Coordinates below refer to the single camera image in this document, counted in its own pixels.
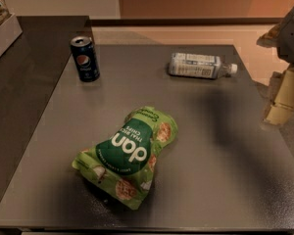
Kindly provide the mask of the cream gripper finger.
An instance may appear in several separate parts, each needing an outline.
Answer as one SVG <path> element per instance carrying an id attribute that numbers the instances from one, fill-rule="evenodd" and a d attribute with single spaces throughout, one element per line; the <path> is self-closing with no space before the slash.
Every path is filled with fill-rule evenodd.
<path id="1" fill-rule="evenodd" d="M 271 48 L 277 46 L 277 38 L 280 33 L 281 23 L 276 24 L 268 32 L 260 36 L 257 40 L 259 46 Z"/>
<path id="2" fill-rule="evenodd" d="M 274 72 L 269 81 L 264 122 L 281 126 L 294 116 L 294 64 L 284 72 Z"/>

